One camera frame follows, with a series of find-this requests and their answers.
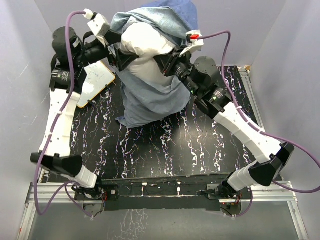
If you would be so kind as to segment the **white pillow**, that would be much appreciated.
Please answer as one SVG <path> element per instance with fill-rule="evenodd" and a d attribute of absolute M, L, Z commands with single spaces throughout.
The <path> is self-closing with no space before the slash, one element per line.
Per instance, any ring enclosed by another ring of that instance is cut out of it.
<path fill-rule="evenodd" d="M 165 77 L 154 60 L 154 56 L 169 53 L 176 45 L 145 22 L 131 24 L 121 37 L 120 49 L 139 56 L 128 67 L 137 78 L 146 83 L 168 87 L 173 77 Z"/>

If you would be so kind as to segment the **blue fish print pillowcase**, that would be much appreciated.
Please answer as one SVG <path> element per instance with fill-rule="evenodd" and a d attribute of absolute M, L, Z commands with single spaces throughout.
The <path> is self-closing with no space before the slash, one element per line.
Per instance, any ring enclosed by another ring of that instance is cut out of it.
<path fill-rule="evenodd" d="M 164 76 L 154 57 L 184 44 L 186 33 L 198 30 L 197 8 L 190 0 L 158 0 L 118 12 L 111 29 L 120 33 L 119 48 L 136 60 L 117 75 L 121 80 L 124 113 L 116 120 L 137 128 L 183 110 L 190 92 L 175 76 Z"/>

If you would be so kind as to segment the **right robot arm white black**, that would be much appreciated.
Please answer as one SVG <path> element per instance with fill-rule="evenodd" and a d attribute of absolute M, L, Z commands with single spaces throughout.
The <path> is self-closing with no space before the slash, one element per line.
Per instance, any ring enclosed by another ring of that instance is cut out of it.
<path fill-rule="evenodd" d="M 207 56 L 191 63 L 191 54 L 174 47 L 166 54 L 154 57 L 160 72 L 177 77 L 195 97 L 194 103 L 204 114 L 229 130 L 255 158 L 248 166 L 229 174 L 210 195 L 233 199 L 246 187 L 268 187 L 287 165 L 294 146 L 261 134 L 261 129 L 236 107 L 229 92 L 219 86 L 221 72 Z"/>

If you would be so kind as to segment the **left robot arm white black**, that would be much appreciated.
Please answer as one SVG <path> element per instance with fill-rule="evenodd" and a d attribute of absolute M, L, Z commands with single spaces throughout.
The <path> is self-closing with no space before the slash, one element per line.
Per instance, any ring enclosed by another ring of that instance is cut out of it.
<path fill-rule="evenodd" d="M 123 71 L 137 59 L 134 53 L 122 53 L 117 46 L 122 35 L 108 30 L 102 38 L 84 43 L 73 28 L 65 36 L 65 27 L 53 33 L 52 47 L 55 55 L 51 61 L 49 83 L 50 108 L 43 142 L 30 156 L 30 161 L 43 169 L 74 181 L 86 188 L 86 194 L 93 200 L 103 195 L 98 176 L 88 170 L 80 155 L 71 155 L 70 136 L 77 104 L 81 98 L 87 73 L 85 67 L 103 59 Z"/>

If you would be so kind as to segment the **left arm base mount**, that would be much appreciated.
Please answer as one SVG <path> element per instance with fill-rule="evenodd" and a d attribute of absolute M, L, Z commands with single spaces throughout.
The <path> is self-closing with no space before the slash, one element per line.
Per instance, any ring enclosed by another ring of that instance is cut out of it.
<path fill-rule="evenodd" d="M 108 201 L 116 201 L 119 198 L 119 187 L 115 184 L 97 184 L 94 188 L 84 188 L 78 185 L 71 187 L 75 201 L 82 202 L 81 209 L 91 219 L 101 214 Z"/>

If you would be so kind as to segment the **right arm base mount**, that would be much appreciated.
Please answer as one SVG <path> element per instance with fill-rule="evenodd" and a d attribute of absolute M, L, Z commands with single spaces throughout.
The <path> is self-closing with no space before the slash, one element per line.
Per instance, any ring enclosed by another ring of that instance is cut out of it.
<path fill-rule="evenodd" d="M 246 191 L 249 194 L 249 204 L 245 210 L 240 210 L 239 212 L 231 213 L 231 210 L 227 208 L 229 207 L 237 207 L 243 198 L 243 192 Z M 253 191 L 251 187 L 245 187 L 242 190 L 234 190 L 226 180 L 218 184 L 217 186 L 213 188 L 208 188 L 208 186 L 205 188 L 205 190 L 200 190 L 196 193 L 197 196 L 204 196 L 206 199 L 211 200 L 213 198 L 214 200 L 221 200 L 221 199 L 233 199 L 235 198 L 235 201 L 229 202 L 226 206 L 220 206 L 220 210 L 223 213 L 224 217 L 230 217 L 233 220 L 236 218 L 242 217 L 245 215 L 253 204 Z"/>

